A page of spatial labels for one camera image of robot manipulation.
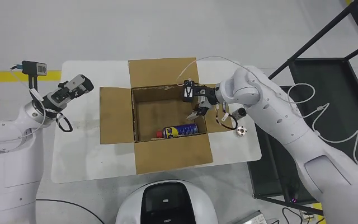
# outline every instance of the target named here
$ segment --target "white table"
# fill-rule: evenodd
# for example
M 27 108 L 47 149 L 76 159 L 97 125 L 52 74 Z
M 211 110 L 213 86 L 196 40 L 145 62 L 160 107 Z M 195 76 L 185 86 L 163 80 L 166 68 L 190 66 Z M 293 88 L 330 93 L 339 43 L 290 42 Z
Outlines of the white table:
M 198 61 L 199 82 L 219 83 L 232 76 L 236 68 L 222 60 Z M 130 88 L 128 61 L 68 61 L 62 66 L 61 82 L 77 74 L 88 77 L 95 88 L 70 102 L 63 111 L 73 132 L 64 133 L 56 127 L 52 181 L 68 183 L 135 175 L 133 143 L 100 144 L 100 87 Z M 239 107 L 231 104 L 230 112 Z M 261 150 L 253 120 L 246 116 L 239 124 L 248 129 L 244 137 L 237 137 L 233 131 L 209 133 L 214 162 L 195 167 L 259 160 Z

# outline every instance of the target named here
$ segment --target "cardboard box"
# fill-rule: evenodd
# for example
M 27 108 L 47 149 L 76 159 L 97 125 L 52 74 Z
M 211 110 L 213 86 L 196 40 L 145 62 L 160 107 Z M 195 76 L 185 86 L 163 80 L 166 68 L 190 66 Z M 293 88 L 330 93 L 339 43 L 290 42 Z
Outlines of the cardboard box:
M 100 88 L 101 144 L 133 142 L 137 174 L 213 162 L 208 133 L 227 129 L 216 123 L 215 110 L 209 110 L 205 117 L 186 120 L 196 102 L 182 102 L 183 88 L 177 85 L 178 75 L 194 60 L 130 60 L 131 89 Z M 199 82 L 196 63 L 178 82 L 188 78 Z M 156 131 L 164 127 L 191 123 L 197 125 L 198 134 L 156 138 Z M 230 119 L 225 124 L 232 126 Z

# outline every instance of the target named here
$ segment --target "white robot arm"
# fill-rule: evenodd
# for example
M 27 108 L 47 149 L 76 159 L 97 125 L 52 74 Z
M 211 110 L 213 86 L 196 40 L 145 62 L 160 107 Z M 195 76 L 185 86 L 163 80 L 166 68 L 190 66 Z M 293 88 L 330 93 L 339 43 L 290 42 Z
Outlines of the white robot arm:
M 0 223 L 36 223 L 35 200 L 44 160 L 42 129 L 67 103 L 92 89 L 91 81 L 79 74 L 43 97 L 46 117 L 34 99 L 20 109 L 16 120 L 0 122 Z
M 256 67 L 238 68 L 216 85 L 215 96 L 219 103 L 243 104 L 254 122 L 288 150 L 302 183 L 322 202 L 327 223 L 356 223 L 357 164 L 321 140 L 278 85 Z

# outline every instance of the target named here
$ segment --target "gray floor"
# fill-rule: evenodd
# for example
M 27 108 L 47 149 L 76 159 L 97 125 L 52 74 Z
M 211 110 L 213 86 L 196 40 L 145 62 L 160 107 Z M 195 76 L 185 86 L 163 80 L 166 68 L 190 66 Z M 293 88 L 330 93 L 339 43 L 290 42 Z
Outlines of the gray floor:
M 344 7 L 341 0 L 245 1 L 3 1 L 0 70 L 20 61 L 61 69 L 66 60 L 127 60 L 222 55 L 273 71 Z M 345 19 L 307 51 L 306 57 L 341 57 L 358 48 L 358 33 Z M 352 60 L 358 67 L 358 60 Z M 279 84 L 290 82 L 288 73 Z M 40 82 L 45 94 L 56 82 Z M 0 83 L 0 120 L 14 119 L 29 100 L 18 83 Z M 203 188 L 219 223 L 260 209 L 271 223 L 281 207 L 252 198 L 247 164 L 187 169 L 122 178 L 54 184 L 50 180 L 54 126 L 44 132 L 45 171 L 38 198 L 69 200 L 114 223 L 133 190 L 151 181 L 184 179 Z M 299 223 L 290 215 L 290 223 Z M 39 202 L 38 223 L 97 223 L 67 204 Z

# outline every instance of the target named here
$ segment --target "spray can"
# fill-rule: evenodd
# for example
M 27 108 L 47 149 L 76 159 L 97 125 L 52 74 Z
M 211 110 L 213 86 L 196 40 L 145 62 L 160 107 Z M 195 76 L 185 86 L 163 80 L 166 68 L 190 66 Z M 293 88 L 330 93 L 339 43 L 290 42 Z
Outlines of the spray can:
M 166 127 L 157 131 L 157 138 L 175 138 L 178 136 L 188 136 L 197 133 L 196 124 L 184 124 L 173 127 Z

